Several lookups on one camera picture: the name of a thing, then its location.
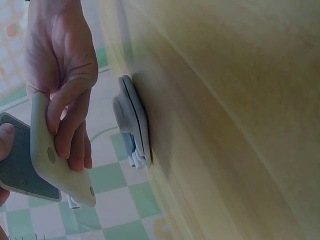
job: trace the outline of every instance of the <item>white tile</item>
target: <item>white tile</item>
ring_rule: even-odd
[[[23,47],[23,43],[22,41],[20,40],[20,38],[13,38],[9,43],[8,43],[8,46],[10,48],[10,50],[13,52],[13,53],[16,53],[18,51],[20,51]]]
[[[6,59],[7,57],[8,57],[7,48],[5,46],[0,46],[0,61]]]
[[[110,131],[106,131],[96,137],[91,143],[92,164],[94,168],[118,161],[109,135]]]
[[[7,0],[0,0],[0,6],[3,6],[7,3]]]
[[[15,69],[11,61],[6,61],[5,63],[2,64],[2,67],[4,68],[6,75],[11,74]]]
[[[145,170],[131,167],[128,160],[120,161],[120,166],[128,186],[148,181]]]
[[[12,77],[10,77],[10,85],[12,87],[19,86],[22,83],[23,83],[23,79],[21,79],[19,75],[15,74]]]
[[[7,212],[28,209],[28,196],[11,192],[8,200],[5,202],[5,210]]]
[[[167,235],[170,235],[169,226],[165,224],[164,217],[161,214],[146,217],[144,219],[141,219],[141,222],[143,223],[149,240],[170,239],[169,237],[167,237]],[[160,225],[162,227],[158,232],[155,231],[156,225]]]
[[[18,64],[19,67],[23,67],[24,65],[24,55],[23,54],[19,54],[16,58],[15,58],[16,63]]]
[[[127,187],[97,194],[96,209],[103,229],[140,219]]]
[[[69,235],[66,237],[66,239],[67,240],[106,240],[104,232],[102,230]]]
[[[7,22],[11,18],[11,16],[12,16],[12,13],[11,13],[11,9],[9,6],[0,10],[0,22],[1,23]]]
[[[8,88],[8,84],[4,81],[0,83],[0,93],[7,93],[7,91],[9,90]]]
[[[24,10],[24,1],[15,0],[14,9],[17,13],[21,13]]]
[[[57,203],[30,209],[34,232],[38,236],[56,238],[66,235],[65,226]]]

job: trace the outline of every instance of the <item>fingernail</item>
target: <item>fingernail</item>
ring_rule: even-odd
[[[1,130],[4,131],[6,134],[11,135],[14,133],[15,128],[12,124],[10,123],[4,123],[1,125]]]

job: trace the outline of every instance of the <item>finger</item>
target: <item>finger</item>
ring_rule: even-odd
[[[87,131],[85,131],[84,135],[84,167],[86,169],[92,169],[92,149],[91,149],[91,142],[88,137]]]
[[[0,187],[0,206],[5,204],[9,196],[10,196],[10,192]]]
[[[62,158],[70,155],[71,141],[76,129],[85,121],[90,100],[90,91],[87,90],[68,106],[67,113],[60,122],[55,136],[55,149]]]
[[[15,128],[10,123],[0,126],[0,160],[5,159],[14,144]]]
[[[1,226],[0,226],[0,239],[5,239],[5,240],[7,240],[7,239],[8,239],[8,237],[7,237],[6,233],[5,233],[5,231],[2,229],[2,227],[1,227]]]
[[[68,80],[62,86],[50,101],[46,111],[46,121],[51,133],[55,134],[58,131],[60,117],[65,107],[88,91],[92,86],[92,81],[85,78]],[[87,94],[86,97],[89,103],[90,94]]]
[[[70,157],[68,159],[68,162],[70,168],[77,173],[84,170],[85,134],[86,127],[85,124],[82,123],[74,132],[71,142]]]

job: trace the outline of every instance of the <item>wall-mounted holder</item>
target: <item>wall-mounted holder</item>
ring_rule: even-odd
[[[148,169],[152,165],[148,121],[138,93],[129,76],[119,77],[119,94],[113,98],[113,111],[133,168]]]

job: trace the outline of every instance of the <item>textured gray surface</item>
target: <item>textured gray surface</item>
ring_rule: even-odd
[[[15,138],[9,156],[0,161],[0,180],[7,186],[47,198],[60,198],[57,188],[36,173],[30,158],[30,128],[4,115],[0,125],[10,123],[15,129]]]

